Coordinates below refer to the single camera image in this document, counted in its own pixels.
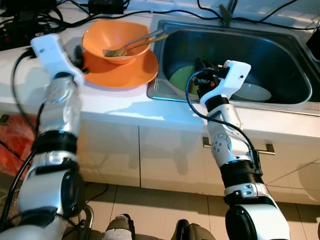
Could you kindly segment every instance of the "red bag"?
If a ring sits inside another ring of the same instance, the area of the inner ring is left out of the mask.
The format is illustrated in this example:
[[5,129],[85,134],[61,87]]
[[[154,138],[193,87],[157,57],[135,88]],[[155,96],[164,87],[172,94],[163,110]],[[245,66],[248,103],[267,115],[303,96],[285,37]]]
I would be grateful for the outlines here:
[[[35,126],[36,117],[29,118]],[[0,125],[0,140],[20,155],[21,159],[0,144],[0,172],[15,176],[31,152],[35,136],[21,115],[10,116],[6,123],[8,126]]]

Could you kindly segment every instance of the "tiled floor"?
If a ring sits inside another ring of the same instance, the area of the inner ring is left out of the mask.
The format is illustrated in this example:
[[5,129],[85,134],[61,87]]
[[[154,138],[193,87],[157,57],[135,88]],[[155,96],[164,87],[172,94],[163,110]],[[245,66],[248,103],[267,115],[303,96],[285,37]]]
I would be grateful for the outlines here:
[[[105,184],[92,183],[86,196],[97,195]],[[217,240],[228,240],[225,213],[228,209],[219,196],[110,185],[108,191],[91,201],[94,211],[90,240],[101,240],[110,220],[128,213],[134,220],[138,240],[169,240],[179,219],[200,224]],[[317,240],[320,206],[279,203],[289,222],[291,240]]]

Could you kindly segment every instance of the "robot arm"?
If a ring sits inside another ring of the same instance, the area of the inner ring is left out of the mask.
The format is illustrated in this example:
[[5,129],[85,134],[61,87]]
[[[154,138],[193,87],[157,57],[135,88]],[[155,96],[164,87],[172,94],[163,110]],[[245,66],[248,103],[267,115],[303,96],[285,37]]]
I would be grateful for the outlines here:
[[[228,69],[227,74],[219,68]],[[229,99],[240,89],[250,69],[249,64],[226,61],[216,71],[215,77],[220,78],[217,87],[198,79],[202,83],[198,91],[200,103],[206,106],[208,117],[243,129]],[[259,153],[252,152],[246,139],[229,126],[209,121],[208,131],[211,152],[225,187],[224,201],[230,207],[225,216],[230,240],[289,240],[289,225],[262,180]]]
[[67,219],[85,205],[83,181],[76,157],[84,83],[61,47],[59,36],[49,34],[31,41],[35,55],[50,77],[40,116],[39,135],[18,195],[21,221],[0,234],[0,240],[60,240]]

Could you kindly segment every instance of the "bowl rim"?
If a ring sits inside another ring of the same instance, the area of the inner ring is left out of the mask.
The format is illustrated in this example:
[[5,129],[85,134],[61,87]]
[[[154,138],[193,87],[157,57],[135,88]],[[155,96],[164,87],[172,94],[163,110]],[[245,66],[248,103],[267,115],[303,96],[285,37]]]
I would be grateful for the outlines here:
[[90,50],[88,50],[88,49],[85,48],[85,46],[84,46],[84,38],[85,38],[86,36],[88,36],[88,35],[87,35],[88,30],[89,30],[92,26],[94,26],[95,24],[97,24],[98,22],[121,22],[121,23],[129,23],[129,24],[133,24],[133,25],[140,25],[140,26],[144,26],[144,27],[146,28],[147,34],[150,34],[150,29],[149,29],[149,27],[146,26],[146,25],[144,25],[144,24],[140,24],[140,23],[136,23],[136,22],[131,22],[131,21],[119,21],[119,20],[114,20],[114,19],[110,19],[110,20],[107,20],[107,19],[98,19],[97,21],[95,21],[92,25],[90,25],[90,26],[85,30],[85,32],[84,32],[84,34],[83,34],[83,36],[82,36],[82,39],[81,39],[81,45],[82,45],[82,47],[83,47],[86,51],[88,51],[89,53],[91,53],[92,55],[95,55],[96,57],[103,58],[103,59],[106,59],[106,60],[124,61],[124,60],[129,60],[129,59],[132,59],[132,58],[136,58],[136,57],[138,57],[138,56],[141,56],[141,55],[145,54],[145,53],[150,49],[150,47],[151,47],[151,43],[146,44],[146,45],[145,45],[146,48],[145,48],[143,51],[141,51],[141,52],[139,52],[139,53],[137,53],[137,54],[135,54],[135,55],[130,55],[130,56],[103,56],[102,54],[101,54],[101,55],[95,54],[94,52],[92,52],[92,51],[90,51]]

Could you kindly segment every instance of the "stainless steel sink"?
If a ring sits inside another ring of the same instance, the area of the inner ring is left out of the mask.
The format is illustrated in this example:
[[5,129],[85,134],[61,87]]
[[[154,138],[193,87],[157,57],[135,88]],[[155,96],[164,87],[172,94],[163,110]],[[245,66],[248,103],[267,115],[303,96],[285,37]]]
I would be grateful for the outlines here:
[[[231,98],[235,106],[320,115],[320,73],[294,36],[171,20],[160,20],[158,27],[171,35],[154,45],[159,73],[148,85],[150,98],[185,101],[185,93],[169,79],[196,58],[222,65],[236,60],[251,64],[245,82],[267,89],[272,97],[266,102]],[[199,101],[196,95],[191,99]]]

